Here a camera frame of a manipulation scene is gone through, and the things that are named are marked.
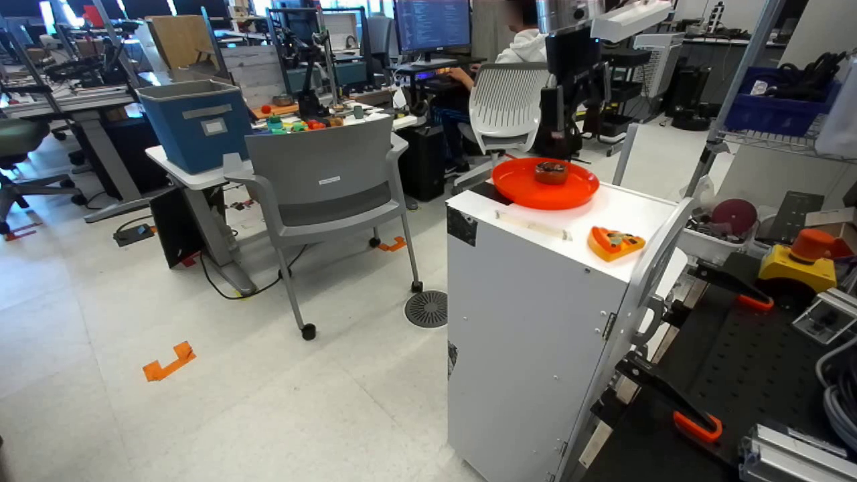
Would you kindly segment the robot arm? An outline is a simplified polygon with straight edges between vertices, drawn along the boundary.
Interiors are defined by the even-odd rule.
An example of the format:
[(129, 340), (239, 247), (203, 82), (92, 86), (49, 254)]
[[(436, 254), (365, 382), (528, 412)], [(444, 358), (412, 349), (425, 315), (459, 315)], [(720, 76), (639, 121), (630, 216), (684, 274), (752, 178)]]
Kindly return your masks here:
[(676, 0), (535, 0), (543, 33), (587, 30), (594, 41), (618, 42), (662, 24)]

